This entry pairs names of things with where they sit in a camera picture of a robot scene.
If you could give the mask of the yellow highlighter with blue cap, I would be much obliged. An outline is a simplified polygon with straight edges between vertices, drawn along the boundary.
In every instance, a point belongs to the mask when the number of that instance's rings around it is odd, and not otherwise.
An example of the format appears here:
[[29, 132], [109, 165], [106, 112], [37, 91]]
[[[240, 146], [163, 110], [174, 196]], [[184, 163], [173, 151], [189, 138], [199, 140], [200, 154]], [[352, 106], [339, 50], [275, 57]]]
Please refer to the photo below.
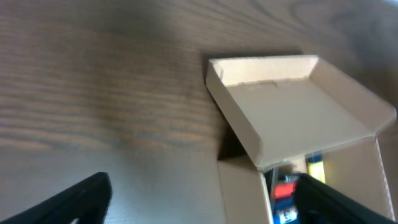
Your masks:
[[312, 154], [307, 158], [308, 174], [322, 183], [326, 183], [323, 158], [321, 154]]

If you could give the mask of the blue plastic holder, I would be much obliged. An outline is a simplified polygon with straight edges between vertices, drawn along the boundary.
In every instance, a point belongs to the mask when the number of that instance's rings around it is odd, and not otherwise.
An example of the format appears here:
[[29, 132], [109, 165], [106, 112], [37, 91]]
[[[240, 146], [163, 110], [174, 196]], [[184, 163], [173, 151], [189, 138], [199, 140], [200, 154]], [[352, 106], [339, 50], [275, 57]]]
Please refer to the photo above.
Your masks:
[[274, 224], [299, 224], [298, 214], [292, 197], [275, 201]]

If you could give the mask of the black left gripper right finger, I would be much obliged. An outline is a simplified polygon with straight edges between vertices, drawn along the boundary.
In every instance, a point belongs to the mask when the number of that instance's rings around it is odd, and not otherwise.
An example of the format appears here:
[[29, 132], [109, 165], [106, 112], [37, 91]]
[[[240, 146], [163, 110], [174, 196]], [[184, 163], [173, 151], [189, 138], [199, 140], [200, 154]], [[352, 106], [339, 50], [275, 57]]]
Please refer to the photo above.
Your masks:
[[395, 224], [308, 174], [298, 176], [294, 204], [301, 224]]

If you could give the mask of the brown cardboard box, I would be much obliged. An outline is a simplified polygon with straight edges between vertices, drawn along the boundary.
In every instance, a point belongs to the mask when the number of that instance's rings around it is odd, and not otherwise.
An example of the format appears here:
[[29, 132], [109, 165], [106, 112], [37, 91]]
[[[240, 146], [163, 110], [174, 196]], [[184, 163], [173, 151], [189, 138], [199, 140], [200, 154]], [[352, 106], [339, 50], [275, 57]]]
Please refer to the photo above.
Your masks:
[[228, 223], [271, 223], [265, 173], [317, 154], [328, 186], [397, 217], [379, 147], [397, 112], [371, 90], [316, 55], [211, 59], [206, 86], [246, 151], [218, 162]]

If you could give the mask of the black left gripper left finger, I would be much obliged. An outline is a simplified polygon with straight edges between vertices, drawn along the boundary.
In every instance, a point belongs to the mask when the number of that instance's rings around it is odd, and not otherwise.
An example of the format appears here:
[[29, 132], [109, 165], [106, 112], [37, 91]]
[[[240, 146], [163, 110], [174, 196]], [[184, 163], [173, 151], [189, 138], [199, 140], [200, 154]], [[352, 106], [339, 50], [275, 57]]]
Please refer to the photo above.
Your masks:
[[112, 198], [106, 172], [97, 172], [40, 204], [25, 210], [3, 224], [102, 224]]

